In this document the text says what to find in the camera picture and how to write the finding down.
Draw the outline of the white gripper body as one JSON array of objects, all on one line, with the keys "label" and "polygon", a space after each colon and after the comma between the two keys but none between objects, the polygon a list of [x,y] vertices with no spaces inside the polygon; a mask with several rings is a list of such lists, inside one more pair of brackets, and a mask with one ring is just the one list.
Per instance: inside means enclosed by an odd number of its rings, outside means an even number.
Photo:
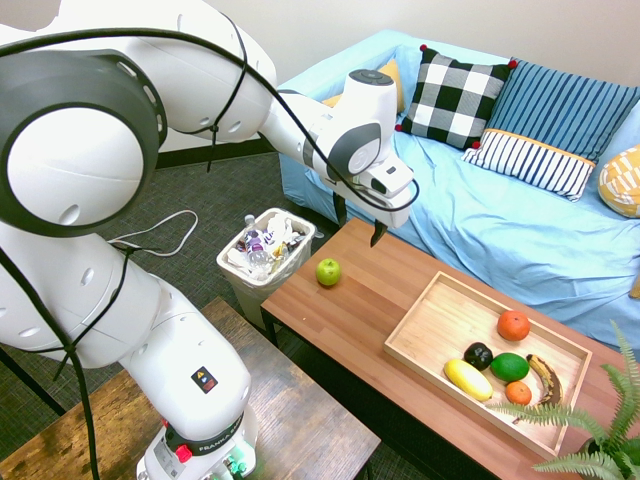
[{"label": "white gripper body", "polygon": [[385,223],[389,228],[399,228],[409,218],[412,203],[412,193],[409,186],[405,186],[395,194],[381,193],[383,184],[373,180],[372,185],[360,184],[355,181],[329,181],[329,188],[341,195],[346,203],[350,202],[357,208],[368,213],[375,220]]}]

